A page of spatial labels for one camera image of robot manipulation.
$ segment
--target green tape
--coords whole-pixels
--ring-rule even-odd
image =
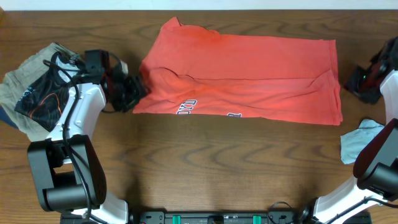
[[[173,215],[173,224],[181,224],[181,216]]]
[[[253,224],[261,224],[261,216],[253,215]]]

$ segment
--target orange fabric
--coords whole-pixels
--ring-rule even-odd
[[[140,71],[150,93],[134,113],[343,120],[334,40],[221,35],[174,17]]]

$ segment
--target light blue cloth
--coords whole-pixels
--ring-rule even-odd
[[[364,119],[355,131],[340,136],[341,161],[344,164],[355,162],[359,153],[384,128],[371,119]]]

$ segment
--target white background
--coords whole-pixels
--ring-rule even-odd
[[[398,0],[0,0],[12,10],[398,9]]]

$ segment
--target wooden tabletop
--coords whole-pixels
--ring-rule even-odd
[[[368,66],[398,35],[397,11],[90,11],[6,12],[0,25],[0,76],[51,42],[79,53],[105,49],[137,70],[162,24],[222,34],[336,39],[340,83]],[[100,114],[93,145],[108,188],[130,205],[181,210],[300,208],[352,175],[340,136],[363,118],[385,124],[383,100],[360,102],[341,91],[344,121],[322,126],[226,116]],[[0,122],[0,223],[59,223],[43,212],[27,161],[25,134]],[[397,223],[396,210],[370,209],[374,223]]]

